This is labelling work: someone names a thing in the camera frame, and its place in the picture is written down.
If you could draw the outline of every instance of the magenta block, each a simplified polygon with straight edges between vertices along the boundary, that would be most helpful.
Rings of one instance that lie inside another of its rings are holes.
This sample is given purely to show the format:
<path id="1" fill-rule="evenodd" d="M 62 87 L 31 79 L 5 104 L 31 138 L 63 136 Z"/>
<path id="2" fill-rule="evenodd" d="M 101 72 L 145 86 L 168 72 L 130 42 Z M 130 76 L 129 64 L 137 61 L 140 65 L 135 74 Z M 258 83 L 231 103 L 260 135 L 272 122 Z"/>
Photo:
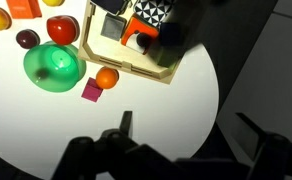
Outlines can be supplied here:
<path id="1" fill-rule="evenodd" d="M 82 97 L 93 102 L 97 102 L 102 92 L 103 89 L 97 86 L 96 80 L 93 78 L 89 78 L 83 91 Z"/>

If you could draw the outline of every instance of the black and white checkered pattern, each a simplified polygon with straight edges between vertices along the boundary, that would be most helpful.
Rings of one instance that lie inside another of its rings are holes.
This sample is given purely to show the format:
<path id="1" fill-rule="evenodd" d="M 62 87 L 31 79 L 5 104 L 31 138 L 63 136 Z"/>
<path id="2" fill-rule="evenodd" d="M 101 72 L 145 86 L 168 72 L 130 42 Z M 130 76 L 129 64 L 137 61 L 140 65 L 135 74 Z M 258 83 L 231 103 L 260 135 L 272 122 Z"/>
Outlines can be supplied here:
<path id="1" fill-rule="evenodd" d="M 134 12 L 155 27 L 160 25 L 171 11 L 176 0 L 138 0 Z"/>

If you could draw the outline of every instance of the white table surface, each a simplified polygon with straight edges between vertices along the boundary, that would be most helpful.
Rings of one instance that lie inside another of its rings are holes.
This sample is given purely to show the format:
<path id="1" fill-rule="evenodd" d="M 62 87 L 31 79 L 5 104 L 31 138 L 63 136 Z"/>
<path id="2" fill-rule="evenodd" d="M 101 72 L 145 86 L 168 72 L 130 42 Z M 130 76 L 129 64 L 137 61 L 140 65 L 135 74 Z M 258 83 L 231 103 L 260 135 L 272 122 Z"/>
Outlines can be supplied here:
<path id="1" fill-rule="evenodd" d="M 119 126 L 125 110 L 133 111 L 132 139 L 149 144 L 170 160 L 190 157 L 200 148 L 218 106 L 217 77 L 203 45 L 186 53 L 170 85 L 120 72 L 118 84 L 104 90 L 94 103 L 81 94 L 101 66 L 87 63 L 86 75 L 73 89 L 47 92 L 26 76 L 23 57 L 27 50 L 15 36 L 20 30 L 33 29 L 41 43 L 49 41 L 46 20 L 55 15 L 74 16 L 82 25 L 86 1 L 65 0 L 60 7 L 39 3 L 42 18 L 13 19 L 10 29 L 0 31 L 1 158 L 49 179 L 72 138 L 97 140 L 104 130 Z M 8 11 L 4 0 L 0 7 Z M 79 40 L 73 44 L 78 47 Z"/>

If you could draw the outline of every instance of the wooden crate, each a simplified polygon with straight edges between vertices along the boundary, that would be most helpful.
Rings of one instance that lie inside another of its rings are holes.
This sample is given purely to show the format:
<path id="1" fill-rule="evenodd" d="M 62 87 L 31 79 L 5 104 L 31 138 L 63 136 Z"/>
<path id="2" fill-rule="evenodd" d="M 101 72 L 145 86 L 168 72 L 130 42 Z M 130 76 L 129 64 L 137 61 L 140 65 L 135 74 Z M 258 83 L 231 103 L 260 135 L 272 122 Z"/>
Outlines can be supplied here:
<path id="1" fill-rule="evenodd" d="M 171 15 L 165 22 L 178 22 L 182 27 L 183 45 L 179 47 L 162 47 L 156 41 L 150 47 L 147 54 L 143 55 L 135 50 L 123 46 L 120 41 L 115 41 L 101 36 L 101 30 L 106 11 L 87 1 L 78 57 L 80 59 L 97 63 L 133 75 L 145 77 L 161 83 L 170 84 L 178 66 L 182 60 L 186 47 L 192 39 L 193 27 L 199 23 L 198 11 L 202 6 L 198 1 L 177 1 Z M 120 15 L 127 22 L 133 14 L 133 7 L 128 7 L 124 14 Z"/>

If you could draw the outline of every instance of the green bowl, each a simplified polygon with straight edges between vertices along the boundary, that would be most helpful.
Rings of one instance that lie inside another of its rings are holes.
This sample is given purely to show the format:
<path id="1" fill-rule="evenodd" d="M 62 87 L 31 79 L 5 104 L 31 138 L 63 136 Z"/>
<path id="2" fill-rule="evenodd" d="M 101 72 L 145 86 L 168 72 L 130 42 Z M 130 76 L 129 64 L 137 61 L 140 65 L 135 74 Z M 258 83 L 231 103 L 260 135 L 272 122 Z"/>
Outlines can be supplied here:
<path id="1" fill-rule="evenodd" d="M 38 87 L 50 92 L 72 89 L 86 73 L 86 62 L 77 59 L 78 49 L 47 42 L 30 49 L 24 57 L 28 78 Z"/>

